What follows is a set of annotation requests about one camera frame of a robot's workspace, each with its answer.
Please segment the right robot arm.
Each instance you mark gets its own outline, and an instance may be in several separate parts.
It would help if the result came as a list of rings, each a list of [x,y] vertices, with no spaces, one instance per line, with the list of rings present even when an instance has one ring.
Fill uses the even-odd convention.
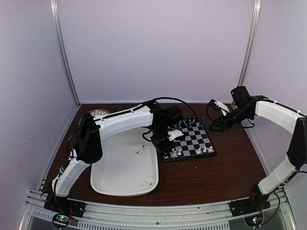
[[[256,120],[260,125],[255,137],[262,151],[272,152],[278,162],[270,162],[270,173],[252,188],[246,200],[249,211],[257,211],[264,204],[264,197],[279,186],[286,184],[307,163],[307,115],[263,95],[250,95],[245,86],[231,91],[233,106],[229,108],[221,101],[210,100],[207,110],[221,114],[213,118],[211,131],[226,132],[243,121]]]

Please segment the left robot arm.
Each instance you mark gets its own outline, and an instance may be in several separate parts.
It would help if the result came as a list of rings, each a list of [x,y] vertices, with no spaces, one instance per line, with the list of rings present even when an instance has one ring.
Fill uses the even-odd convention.
[[[142,196],[159,181],[158,153],[175,146],[183,132],[173,125],[183,119],[177,106],[165,108],[157,101],[107,115],[86,113],[68,163],[48,186],[50,204],[59,213],[69,209],[64,197],[83,171],[91,168],[91,187],[117,197]]]

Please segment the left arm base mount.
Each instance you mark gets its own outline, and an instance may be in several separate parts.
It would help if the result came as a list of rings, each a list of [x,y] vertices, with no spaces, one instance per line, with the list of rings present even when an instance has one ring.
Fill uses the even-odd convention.
[[[80,201],[67,200],[65,199],[51,199],[46,201],[44,204],[44,209],[62,213],[70,217],[82,218],[85,211],[86,204]]]

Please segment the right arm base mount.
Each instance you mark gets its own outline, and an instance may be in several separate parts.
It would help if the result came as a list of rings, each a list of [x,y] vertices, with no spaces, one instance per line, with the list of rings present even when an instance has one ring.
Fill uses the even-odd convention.
[[[233,217],[247,215],[254,212],[261,212],[264,209],[270,208],[269,201],[252,201],[250,198],[241,200],[233,200],[229,203],[229,208]]]

